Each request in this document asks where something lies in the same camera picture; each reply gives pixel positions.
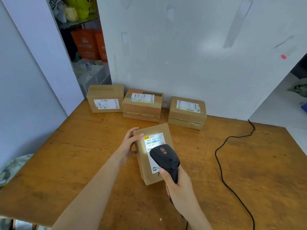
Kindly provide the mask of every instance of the wooden tabletop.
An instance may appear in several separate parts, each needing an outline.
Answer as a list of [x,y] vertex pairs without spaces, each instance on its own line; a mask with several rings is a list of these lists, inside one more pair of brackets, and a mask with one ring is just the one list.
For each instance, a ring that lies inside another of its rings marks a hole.
[[[160,123],[167,121],[162,110]],[[0,191],[0,215],[51,227],[132,127],[157,123],[93,114],[87,100]],[[255,124],[251,137],[218,152],[224,178],[255,218],[256,229],[306,229],[307,158],[283,127]],[[208,116],[203,130],[169,125],[182,167],[213,229],[252,229],[251,218],[223,185],[214,151],[248,122]],[[100,229],[184,229],[163,181],[146,186],[136,156],[120,170]]]

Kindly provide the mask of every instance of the brown cardboard box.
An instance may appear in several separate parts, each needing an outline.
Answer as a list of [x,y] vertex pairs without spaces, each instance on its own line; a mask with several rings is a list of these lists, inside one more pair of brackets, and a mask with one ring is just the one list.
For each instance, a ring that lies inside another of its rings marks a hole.
[[122,102],[123,116],[158,123],[162,100],[162,93],[129,89]]
[[90,85],[86,97],[93,113],[122,112],[124,85]]
[[133,135],[144,133],[144,137],[135,143],[138,165],[141,177],[146,185],[163,180],[159,173],[159,166],[149,156],[149,151],[161,144],[168,144],[174,149],[169,126],[167,123],[133,131]]
[[203,101],[172,97],[167,120],[169,124],[200,130],[206,119],[206,105]]

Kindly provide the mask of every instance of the white label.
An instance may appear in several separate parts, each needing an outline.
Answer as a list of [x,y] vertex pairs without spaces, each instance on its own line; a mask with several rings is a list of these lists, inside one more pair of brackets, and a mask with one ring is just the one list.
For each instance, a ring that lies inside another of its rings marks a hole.
[[153,94],[140,94],[140,93],[133,93],[131,96],[132,102],[154,102],[154,95]]
[[118,109],[118,99],[94,99],[97,110]]
[[155,174],[159,172],[160,166],[158,166],[158,164],[152,159],[149,152],[152,148],[159,146],[161,144],[165,144],[163,133],[146,136],[144,137],[144,141],[145,141],[148,159],[149,159],[149,163],[151,167],[151,172]]
[[200,107],[199,104],[181,101],[181,100],[177,101],[177,109],[188,110],[188,111],[192,111],[192,112],[196,112],[196,113],[201,112],[201,107]]

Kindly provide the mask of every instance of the orange oval logo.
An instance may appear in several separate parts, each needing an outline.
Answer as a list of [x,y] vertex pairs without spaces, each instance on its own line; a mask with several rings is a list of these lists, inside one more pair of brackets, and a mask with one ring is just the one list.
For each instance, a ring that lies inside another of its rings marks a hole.
[[164,148],[160,148],[161,152],[163,152],[164,154],[166,154],[166,151]]

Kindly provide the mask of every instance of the person's left hand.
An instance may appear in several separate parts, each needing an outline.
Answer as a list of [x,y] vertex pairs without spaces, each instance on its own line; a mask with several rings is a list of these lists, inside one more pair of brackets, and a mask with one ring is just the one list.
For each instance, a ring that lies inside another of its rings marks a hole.
[[122,157],[122,164],[124,164],[131,156],[133,156],[133,154],[136,153],[136,151],[131,150],[132,145],[134,144],[134,142],[140,140],[144,136],[143,133],[132,136],[132,132],[137,129],[139,129],[139,127],[134,127],[130,129],[125,135],[125,138],[122,141],[122,144],[114,152],[114,154],[120,155]]

